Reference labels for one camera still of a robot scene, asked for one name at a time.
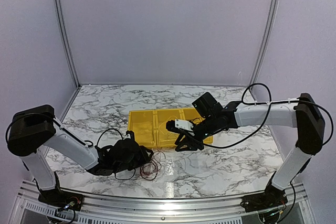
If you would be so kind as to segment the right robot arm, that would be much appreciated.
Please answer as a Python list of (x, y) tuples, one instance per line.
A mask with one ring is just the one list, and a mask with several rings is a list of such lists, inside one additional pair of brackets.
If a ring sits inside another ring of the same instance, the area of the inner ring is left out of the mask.
[(286, 187), (301, 173), (310, 159), (319, 153), (331, 140), (325, 138), (325, 113), (331, 114), (316, 104), (312, 96), (302, 93), (298, 98), (266, 102), (246, 102), (244, 99), (221, 105), (210, 93), (206, 92), (192, 103), (203, 118), (200, 123), (190, 120), (170, 120), (166, 129), (178, 134), (175, 150), (202, 150), (204, 140), (219, 132), (245, 126), (286, 126), (297, 129), (298, 138), (292, 151), (280, 168), (273, 174), (265, 191), (260, 195), (260, 203), (271, 207)]

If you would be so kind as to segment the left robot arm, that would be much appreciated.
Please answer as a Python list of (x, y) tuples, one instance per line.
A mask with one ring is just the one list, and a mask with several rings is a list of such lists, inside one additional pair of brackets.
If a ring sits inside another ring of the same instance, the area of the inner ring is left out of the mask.
[(89, 145), (89, 141), (68, 131), (56, 118), (54, 108), (46, 104), (17, 112), (6, 129), (5, 141), (8, 150), (23, 161), (35, 178), (40, 198), (61, 206), (69, 197), (61, 190), (59, 178), (41, 147), (60, 152), (92, 175), (110, 176), (136, 171), (152, 159), (153, 151), (139, 145), (134, 132), (127, 131), (126, 135), (113, 145)]

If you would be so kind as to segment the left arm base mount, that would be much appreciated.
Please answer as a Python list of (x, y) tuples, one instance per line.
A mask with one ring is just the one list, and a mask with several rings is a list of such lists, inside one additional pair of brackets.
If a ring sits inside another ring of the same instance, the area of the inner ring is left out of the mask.
[(48, 196), (40, 193), (38, 200), (48, 205), (45, 215), (49, 223), (74, 223), (77, 212), (82, 208), (84, 196), (67, 191), (61, 195)]

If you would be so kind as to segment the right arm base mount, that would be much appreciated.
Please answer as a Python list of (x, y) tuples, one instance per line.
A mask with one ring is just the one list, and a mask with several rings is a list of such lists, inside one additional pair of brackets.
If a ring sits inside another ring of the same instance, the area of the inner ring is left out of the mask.
[(245, 212), (258, 212), (261, 223), (278, 223), (281, 215), (287, 208), (287, 195), (275, 196), (267, 193), (258, 193), (243, 196), (240, 206)]

